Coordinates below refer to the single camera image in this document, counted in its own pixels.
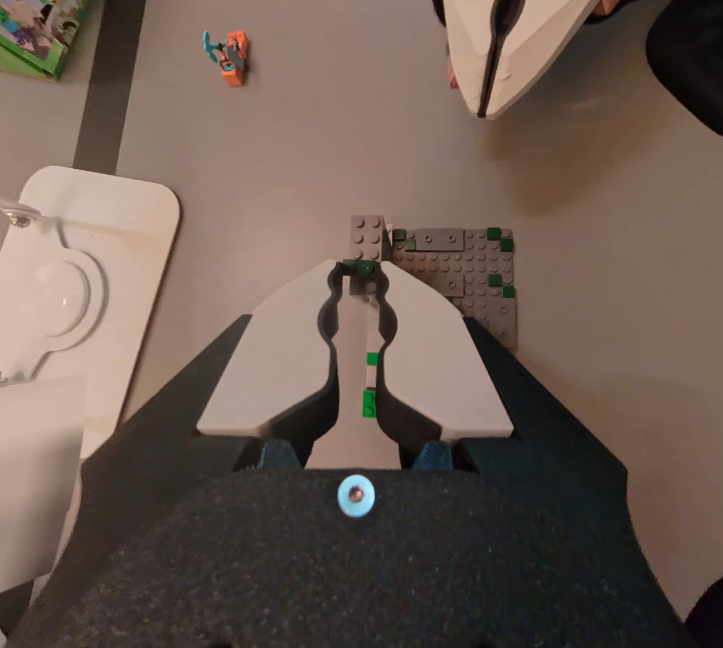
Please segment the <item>grey green toy brick assembly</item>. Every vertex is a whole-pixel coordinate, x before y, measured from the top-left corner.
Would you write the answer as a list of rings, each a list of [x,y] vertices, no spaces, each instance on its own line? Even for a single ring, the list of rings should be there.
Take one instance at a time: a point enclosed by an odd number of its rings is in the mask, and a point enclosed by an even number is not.
[[[343,260],[349,280],[348,293],[365,308],[365,388],[362,416],[367,419],[377,417],[377,370],[379,354],[384,344],[379,328],[377,278],[382,271],[381,264],[390,260],[390,234],[382,216],[352,216],[348,257]]]

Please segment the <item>orange toy brick minifigure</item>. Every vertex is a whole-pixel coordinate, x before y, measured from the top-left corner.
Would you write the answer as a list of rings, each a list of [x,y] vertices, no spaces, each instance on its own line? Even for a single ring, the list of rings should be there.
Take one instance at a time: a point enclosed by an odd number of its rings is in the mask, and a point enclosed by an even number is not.
[[[230,87],[244,85],[247,73],[249,39],[242,30],[227,33],[226,39],[211,42],[208,31],[203,32],[204,52],[221,69],[223,80]]]

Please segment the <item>grey desk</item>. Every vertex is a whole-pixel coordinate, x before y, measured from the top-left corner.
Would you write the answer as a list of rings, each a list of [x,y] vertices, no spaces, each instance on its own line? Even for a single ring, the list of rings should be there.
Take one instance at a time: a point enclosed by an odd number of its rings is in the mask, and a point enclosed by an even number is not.
[[[580,31],[491,122],[446,78],[430,0],[147,0],[116,174],[182,207],[121,419],[350,217],[510,228],[516,356],[628,467],[681,617],[721,575],[721,137],[648,68],[671,0]],[[105,0],[57,83],[2,74],[2,195],[73,166]],[[244,85],[203,48],[242,30]]]

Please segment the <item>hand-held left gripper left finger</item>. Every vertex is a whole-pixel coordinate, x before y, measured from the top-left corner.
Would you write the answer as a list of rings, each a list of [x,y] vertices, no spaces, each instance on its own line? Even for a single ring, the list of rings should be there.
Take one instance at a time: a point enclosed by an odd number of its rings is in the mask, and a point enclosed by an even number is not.
[[[288,441],[300,462],[339,418],[333,337],[344,265],[327,260],[274,291],[248,324],[197,421],[207,436]]]

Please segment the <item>white booklet stand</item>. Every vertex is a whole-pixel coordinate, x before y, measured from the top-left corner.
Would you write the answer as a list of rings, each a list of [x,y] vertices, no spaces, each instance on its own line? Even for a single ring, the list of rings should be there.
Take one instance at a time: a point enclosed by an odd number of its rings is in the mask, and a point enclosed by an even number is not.
[[[2,198],[2,584],[51,572],[115,430],[176,235],[167,187],[63,166]]]

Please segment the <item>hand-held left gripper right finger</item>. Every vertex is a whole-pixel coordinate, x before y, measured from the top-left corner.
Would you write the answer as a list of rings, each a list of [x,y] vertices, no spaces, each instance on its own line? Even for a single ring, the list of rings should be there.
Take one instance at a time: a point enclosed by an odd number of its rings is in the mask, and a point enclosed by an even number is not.
[[[514,426],[458,309],[402,268],[376,276],[376,410],[400,462],[425,444],[507,439]]]

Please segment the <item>grey toy brick baseplate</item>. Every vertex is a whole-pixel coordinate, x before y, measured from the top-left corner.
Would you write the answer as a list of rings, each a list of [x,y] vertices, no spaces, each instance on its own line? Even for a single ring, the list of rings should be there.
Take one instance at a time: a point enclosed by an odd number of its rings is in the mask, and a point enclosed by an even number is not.
[[[393,227],[393,263],[485,327],[505,348],[518,342],[515,243],[500,227]]]

